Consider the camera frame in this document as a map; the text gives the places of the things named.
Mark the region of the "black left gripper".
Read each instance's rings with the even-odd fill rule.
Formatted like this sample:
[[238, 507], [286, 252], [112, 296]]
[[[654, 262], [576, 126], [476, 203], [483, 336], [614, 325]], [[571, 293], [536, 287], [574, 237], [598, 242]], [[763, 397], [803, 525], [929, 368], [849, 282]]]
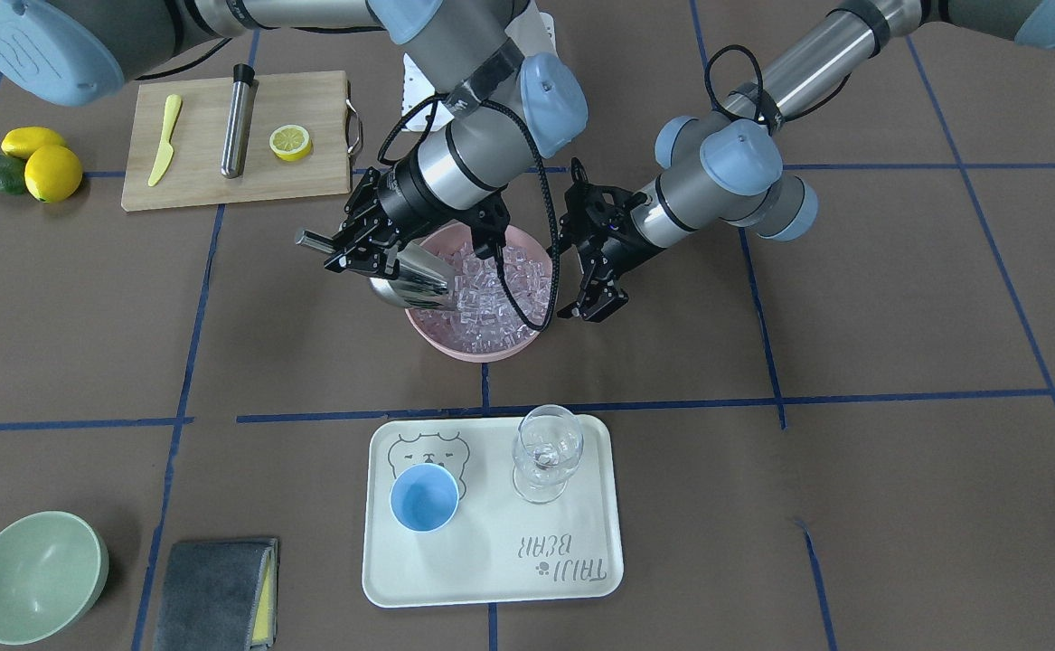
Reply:
[[650, 242], [640, 235], [635, 219], [638, 210], [650, 203], [650, 193], [594, 184], [581, 162], [571, 164], [570, 174], [567, 211], [560, 218], [560, 251], [577, 249], [584, 276], [574, 300], [557, 310], [557, 317], [602, 323], [629, 302], [626, 291], [610, 288], [609, 281], [650, 259]]

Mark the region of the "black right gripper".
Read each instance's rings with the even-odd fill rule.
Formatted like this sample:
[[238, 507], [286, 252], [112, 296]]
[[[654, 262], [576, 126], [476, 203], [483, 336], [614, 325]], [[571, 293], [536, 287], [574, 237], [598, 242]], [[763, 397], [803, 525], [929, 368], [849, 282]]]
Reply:
[[340, 231], [329, 238], [324, 268], [366, 277], [398, 276], [400, 252], [450, 222], [464, 223], [478, 246], [478, 255], [491, 257], [495, 247], [505, 246], [510, 225], [510, 212], [500, 193], [469, 209], [453, 209], [431, 193], [414, 166], [394, 166], [386, 173], [367, 170], [346, 211]]

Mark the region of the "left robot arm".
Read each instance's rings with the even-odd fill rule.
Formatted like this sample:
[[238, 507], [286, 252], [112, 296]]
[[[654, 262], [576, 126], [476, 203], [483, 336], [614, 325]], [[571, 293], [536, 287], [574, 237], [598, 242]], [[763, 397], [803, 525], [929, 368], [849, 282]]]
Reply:
[[570, 165], [557, 254], [573, 249], [581, 280], [560, 318], [598, 323], [629, 296], [621, 281], [649, 260], [714, 223], [761, 240], [791, 241], [819, 214], [808, 181], [785, 173], [776, 136], [835, 99], [851, 74], [891, 40], [925, 24], [950, 24], [1021, 46], [1055, 49], [1055, 1], [841, 1], [769, 65], [732, 44], [753, 78], [718, 94], [713, 54], [703, 70], [710, 108], [668, 120], [655, 138], [658, 173], [642, 188], [594, 184]]

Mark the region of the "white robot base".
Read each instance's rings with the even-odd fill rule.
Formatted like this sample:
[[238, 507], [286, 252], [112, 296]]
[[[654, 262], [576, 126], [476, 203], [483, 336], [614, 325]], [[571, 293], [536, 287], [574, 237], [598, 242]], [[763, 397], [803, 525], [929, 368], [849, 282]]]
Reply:
[[[528, 63], [556, 57], [552, 17], [535, 1], [399, 1], [391, 34], [404, 52], [403, 107], [431, 129], [518, 87]], [[436, 103], [416, 108], [438, 96]]]

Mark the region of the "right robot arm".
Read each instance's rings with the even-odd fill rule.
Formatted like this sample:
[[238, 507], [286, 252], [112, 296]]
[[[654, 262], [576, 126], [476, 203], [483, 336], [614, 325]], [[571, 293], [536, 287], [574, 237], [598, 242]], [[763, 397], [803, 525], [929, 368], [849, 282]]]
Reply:
[[245, 176], [212, 171], [224, 136], [225, 79], [139, 87], [122, 194], [127, 211], [279, 202], [348, 193], [334, 235], [301, 243], [332, 271], [391, 281], [419, 264], [419, 240], [452, 221], [482, 255], [504, 244], [507, 183], [555, 156], [588, 125], [581, 87], [555, 53], [509, 34], [530, 1], [0, 1], [0, 71], [56, 106], [122, 90], [204, 42], [270, 28], [383, 28], [431, 83], [450, 120], [414, 151], [350, 185], [348, 75], [256, 78]]

